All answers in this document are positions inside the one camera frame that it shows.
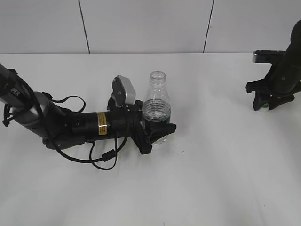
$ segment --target bottle neck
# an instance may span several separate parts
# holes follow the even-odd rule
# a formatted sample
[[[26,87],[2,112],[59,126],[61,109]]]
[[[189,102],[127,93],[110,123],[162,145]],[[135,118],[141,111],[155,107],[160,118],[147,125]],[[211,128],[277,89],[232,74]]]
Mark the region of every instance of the bottle neck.
[[[150,85],[154,88],[164,88],[166,86],[165,73],[154,71],[150,74]]]

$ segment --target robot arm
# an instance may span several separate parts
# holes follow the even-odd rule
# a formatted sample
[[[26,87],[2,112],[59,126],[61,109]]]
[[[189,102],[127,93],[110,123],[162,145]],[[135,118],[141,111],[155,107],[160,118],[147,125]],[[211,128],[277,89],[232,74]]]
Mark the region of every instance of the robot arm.
[[[135,90],[129,79],[117,76],[112,83],[113,92],[106,112],[82,113],[86,103],[78,96],[69,96],[61,101],[52,99],[47,93],[33,92],[15,70],[9,70],[0,64],[0,101],[5,103],[5,126],[15,120],[42,138],[49,149],[55,149],[63,157],[76,162],[92,163],[117,159],[128,137],[131,137],[141,154],[151,153],[152,143],[168,134],[174,133],[175,124],[160,125],[151,130],[143,129],[142,101],[135,101]],[[84,106],[78,112],[62,108],[54,103],[62,103],[70,97],[78,97]],[[117,148],[117,138],[124,141]],[[115,149],[91,159],[94,141],[115,139]],[[85,142],[92,143],[89,160],[68,156],[62,150]]]
[[[270,63],[272,67],[264,79],[248,82],[247,93],[255,92],[253,108],[259,110],[266,103],[269,110],[294,100],[301,91],[301,20],[291,34],[291,44],[286,51],[255,51],[255,63]]]

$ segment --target cable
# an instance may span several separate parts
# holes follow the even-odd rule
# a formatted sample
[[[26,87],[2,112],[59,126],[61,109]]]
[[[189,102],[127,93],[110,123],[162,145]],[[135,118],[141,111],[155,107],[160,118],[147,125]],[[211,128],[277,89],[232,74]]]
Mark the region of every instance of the cable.
[[[105,171],[111,170],[115,167],[116,162],[117,162],[117,153],[118,153],[117,152],[118,148],[117,148],[117,136],[116,135],[115,135],[114,141],[115,141],[115,150],[111,150],[111,151],[114,151],[114,156],[115,156],[114,165],[109,167],[109,168],[103,168],[103,167],[97,166],[94,162],[92,162],[92,165],[94,167],[98,168],[99,170],[105,170]],[[89,141],[89,143],[92,143],[92,147],[91,147],[90,154],[89,154],[89,159],[92,160],[92,151],[93,151],[93,148],[95,146],[95,141]]]
[[[112,168],[115,167],[116,165],[116,162],[117,162],[117,155],[118,155],[118,152],[123,148],[123,146],[126,144],[127,142],[127,138],[128,138],[128,134],[129,134],[129,129],[130,129],[130,123],[129,123],[129,120],[128,120],[128,117],[127,117],[127,107],[126,106],[123,106],[123,108],[125,109],[125,115],[126,115],[126,122],[127,122],[127,129],[126,129],[126,133],[125,133],[125,136],[124,136],[124,139],[121,143],[121,145],[117,148],[117,135],[115,134],[115,150],[110,150],[109,152],[106,152],[105,154],[102,155],[102,158],[103,158],[103,161],[108,161],[112,158],[115,157],[115,161],[114,161],[114,165],[110,168],[103,168],[103,167],[100,167],[100,166],[97,166],[94,162],[92,162],[92,165],[96,168],[98,168],[99,170],[111,170]],[[94,141],[88,141],[88,143],[92,143],[92,147],[90,149],[90,154],[89,154],[89,160],[92,160],[92,151],[95,147],[95,142]]]
[[[41,118],[41,121],[44,125],[44,128],[45,128],[45,131],[46,131],[46,134],[48,136],[48,139],[50,140],[51,144],[53,145],[53,147],[56,149],[56,151],[64,158],[70,160],[70,161],[75,161],[75,162],[80,162],[80,163],[94,163],[94,162],[99,162],[99,161],[102,161],[103,159],[102,158],[98,158],[98,159],[93,159],[93,160],[84,160],[84,159],[77,159],[77,158],[73,158],[67,154],[65,154],[59,147],[58,145],[55,143],[55,141],[53,140],[52,136],[51,136],[51,133],[49,132],[48,130],[48,125],[47,125],[47,122],[45,120],[45,117],[44,117],[44,114],[43,114],[43,111],[41,109],[41,106],[39,104],[39,101],[36,97],[36,95],[34,94],[33,90],[31,89],[31,87],[22,79],[18,76],[18,79],[21,81],[21,83],[23,84],[23,86],[27,89],[27,91],[29,92],[32,100],[33,100],[33,103],[34,105],[36,105],[36,109],[38,111],[38,115],[39,117]]]

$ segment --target black cable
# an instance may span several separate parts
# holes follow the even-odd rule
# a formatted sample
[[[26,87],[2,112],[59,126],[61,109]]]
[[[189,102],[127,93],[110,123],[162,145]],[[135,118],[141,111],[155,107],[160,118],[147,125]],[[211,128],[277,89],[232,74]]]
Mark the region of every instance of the black cable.
[[[62,100],[54,100],[53,97],[49,94],[49,93],[45,93],[45,92],[42,92],[42,94],[44,94],[49,100],[51,100],[52,102],[54,103],[57,103],[57,104],[61,104],[61,103],[64,103],[66,102],[68,99],[70,99],[71,97],[76,97],[76,98],[79,98],[82,100],[82,102],[84,103],[82,108],[77,111],[77,112],[72,112],[72,113],[82,113],[84,111],[84,109],[86,108],[86,102],[84,101],[83,98],[79,97],[79,96],[76,96],[76,95],[71,95],[71,96],[68,96]]]
[[[124,139],[123,139],[121,145],[117,148],[117,135],[115,134],[115,138],[114,138],[114,140],[115,140],[115,150],[110,150],[109,152],[102,155],[103,161],[108,161],[108,160],[115,157],[114,165],[110,168],[103,168],[103,167],[97,166],[94,162],[92,162],[92,165],[95,166],[96,168],[98,168],[99,170],[111,170],[112,168],[114,168],[115,165],[116,165],[116,162],[117,162],[118,152],[123,148],[123,146],[127,142],[128,134],[129,134],[129,131],[130,131],[130,122],[129,122],[129,119],[127,117],[127,107],[123,106],[123,108],[125,109],[126,122],[127,122],[127,129],[126,129]],[[92,143],[92,147],[90,149],[90,154],[89,154],[89,160],[92,160],[92,151],[95,147],[95,142],[94,141],[88,141],[88,143]]]
[[[80,163],[94,163],[94,162],[99,162],[99,161],[102,161],[103,159],[102,158],[98,158],[98,159],[93,159],[93,160],[84,160],[84,159],[77,159],[77,158],[73,158],[71,156],[68,156],[67,154],[65,154],[59,147],[58,145],[55,143],[54,139],[52,138],[51,136],[51,133],[49,132],[48,130],[48,125],[47,125],[47,122],[45,120],[45,117],[44,117],[44,114],[43,114],[43,111],[41,109],[41,106],[39,104],[39,101],[36,97],[36,95],[34,94],[33,90],[31,89],[31,87],[22,79],[18,76],[18,79],[20,80],[20,82],[23,84],[23,86],[27,89],[27,91],[29,92],[30,96],[31,96],[31,99],[34,103],[34,105],[36,105],[36,109],[37,109],[37,112],[38,112],[38,115],[39,117],[41,118],[41,121],[44,125],[44,128],[45,128],[45,131],[46,131],[46,134],[48,136],[48,139],[50,140],[51,144],[53,145],[53,147],[56,149],[56,151],[64,158],[70,160],[70,161],[75,161],[75,162],[80,162]]]
[[[116,165],[116,162],[117,162],[117,136],[115,135],[115,138],[114,138],[114,141],[115,141],[115,151],[114,151],[114,155],[115,155],[115,160],[114,160],[114,165],[109,167],[109,168],[103,168],[103,167],[100,167],[100,166],[97,166],[94,162],[92,162],[92,165],[96,168],[98,168],[99,170],[105,170],[105,171],[108,171],[108,170],[111,170],[115,167]],[[93,148],[95,146],[95,141],[89,141],[89,143],[92,143],[92,147],[91,147],[91,150],[90,150],[90,154],[89,154],[89,159],[91,160],[92,159],[92,151],[93,151]]]

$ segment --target cable connector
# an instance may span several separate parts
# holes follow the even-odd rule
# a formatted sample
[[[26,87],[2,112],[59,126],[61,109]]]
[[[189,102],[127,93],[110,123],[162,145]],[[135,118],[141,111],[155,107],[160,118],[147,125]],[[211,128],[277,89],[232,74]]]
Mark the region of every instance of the cable connector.
[[[116,157],[116,151],[114,149],[102,154],[103,161],[108,161],[114,157]]]

